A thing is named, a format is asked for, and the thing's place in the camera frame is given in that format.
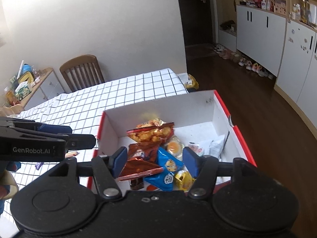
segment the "doorway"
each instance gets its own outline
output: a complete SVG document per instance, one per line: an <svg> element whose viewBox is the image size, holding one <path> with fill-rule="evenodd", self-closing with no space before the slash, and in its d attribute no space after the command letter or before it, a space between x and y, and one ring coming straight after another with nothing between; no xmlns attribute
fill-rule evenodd
<svg viewBox="0 0 317 238"><path fill-rule="evenodd" d="M210 0L179 0L185 47L212 44Z"/></svg>

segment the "white checkered tablecloth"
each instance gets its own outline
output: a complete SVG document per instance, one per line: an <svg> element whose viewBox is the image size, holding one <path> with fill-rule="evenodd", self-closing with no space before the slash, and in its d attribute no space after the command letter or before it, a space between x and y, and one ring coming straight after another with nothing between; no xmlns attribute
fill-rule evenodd
<svg viewBox="0 0 317 238"><path fill-rule="evenodd" d="M18 117L47 124L66 125L73 129L73 133L97 136L104 110L185 93L187 90L178 76L171 69L163 69L103 83L71 94L61 94L21 112ZM79 150L77 161L90 161L94 149ZM21 169L12 174L19 188L22 189L56 164L45 163L37 171L36 162L22 163ZM82 185L86 186L87 181L88 177L80 178ZM11 200L5 202L3 215L14 222L10 212L10 202Z"/></svg>

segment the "blue snack bag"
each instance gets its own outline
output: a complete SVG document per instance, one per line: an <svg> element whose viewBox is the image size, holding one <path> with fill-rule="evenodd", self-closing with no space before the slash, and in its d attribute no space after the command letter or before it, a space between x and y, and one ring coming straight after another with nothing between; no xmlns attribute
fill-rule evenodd
<svg viewBox="0 0 317 238"><path fill-rule="evenodd" d="M163 191L172 191L174 172L180 170L184 163L160 147L158 149L157 164L162 166L164 171L156 175L144 177L144 181Z"/></svg>

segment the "purple wrapper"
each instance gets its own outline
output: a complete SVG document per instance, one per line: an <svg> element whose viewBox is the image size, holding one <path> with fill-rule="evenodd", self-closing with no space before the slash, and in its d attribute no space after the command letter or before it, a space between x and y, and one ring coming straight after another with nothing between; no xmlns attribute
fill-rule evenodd
<svg viewBox="0 0 317 238"><path fill-rule="evenodd" d="M37 170L39 170L43 164L44 164L44 162L37 162L36 165L35 165L35 168Z"/></svg>

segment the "chair backrest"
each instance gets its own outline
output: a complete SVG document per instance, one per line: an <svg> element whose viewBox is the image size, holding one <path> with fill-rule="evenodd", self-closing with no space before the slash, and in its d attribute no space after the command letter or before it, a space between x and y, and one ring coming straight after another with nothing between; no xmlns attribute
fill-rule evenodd
<svg viewBox="0 0 317 238"><path fill-rule="evenodd" d="M73 58L64 63L60 71L72 92L105 82L94 55Z"/></svg>

